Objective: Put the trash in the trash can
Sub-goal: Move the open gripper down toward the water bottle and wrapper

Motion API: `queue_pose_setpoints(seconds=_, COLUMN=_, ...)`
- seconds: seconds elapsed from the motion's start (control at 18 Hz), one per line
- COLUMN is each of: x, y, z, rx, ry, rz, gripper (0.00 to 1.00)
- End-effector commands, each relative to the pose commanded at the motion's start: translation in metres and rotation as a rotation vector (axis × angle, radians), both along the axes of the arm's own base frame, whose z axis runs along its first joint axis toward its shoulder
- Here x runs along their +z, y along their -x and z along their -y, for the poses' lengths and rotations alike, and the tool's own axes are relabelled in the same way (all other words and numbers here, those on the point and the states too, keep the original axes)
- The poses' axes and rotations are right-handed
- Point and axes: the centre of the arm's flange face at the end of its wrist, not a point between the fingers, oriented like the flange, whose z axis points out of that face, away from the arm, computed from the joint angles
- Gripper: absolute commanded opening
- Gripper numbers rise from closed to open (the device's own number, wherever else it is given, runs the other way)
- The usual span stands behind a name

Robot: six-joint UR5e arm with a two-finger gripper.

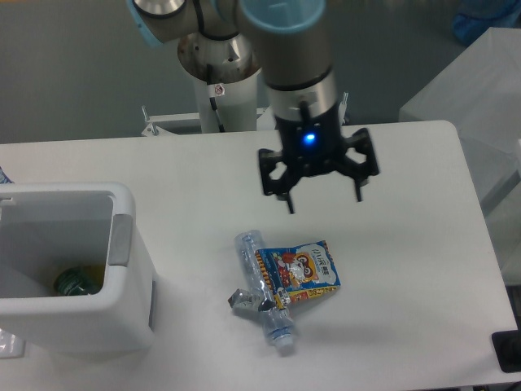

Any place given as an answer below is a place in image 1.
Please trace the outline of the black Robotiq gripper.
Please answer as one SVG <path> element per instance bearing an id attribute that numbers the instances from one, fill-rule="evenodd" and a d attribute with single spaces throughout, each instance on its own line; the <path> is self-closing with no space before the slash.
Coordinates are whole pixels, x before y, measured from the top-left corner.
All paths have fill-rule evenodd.
<path id="1" fill-rule="evenodd" d="M 291 190 L 302 178 L 338 172 L 352 179 L 357 202 L 362 202 L 361 189 L 379 175 L 369 130 L 342 136 L 337 103 L 319 116 L 312 116 L 308 104 L 301 103 L 297 116 L 297 121 L 275 117 L 281 152 L 257 152 L 263 194 L 275 196 L 287 204 L 288 213 L 295 213 Z"/>

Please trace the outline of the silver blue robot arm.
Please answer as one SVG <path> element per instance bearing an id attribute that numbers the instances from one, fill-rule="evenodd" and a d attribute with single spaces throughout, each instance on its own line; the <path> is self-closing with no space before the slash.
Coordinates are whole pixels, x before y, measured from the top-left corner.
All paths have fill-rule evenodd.
<path id="1" fill-rule="evenodd" d="M 379 173 L 367 129 L 341 132 L 323 1 L 130 1 L 152 46 L 177 41 L 182 67 L 205 84 L 219 131 L 217 98 L 257 74 L 265 80 L 282 148 L 258 152 L 263 192 L 291 201 L 302 178 L 337 172 L 365 186 Z"/>

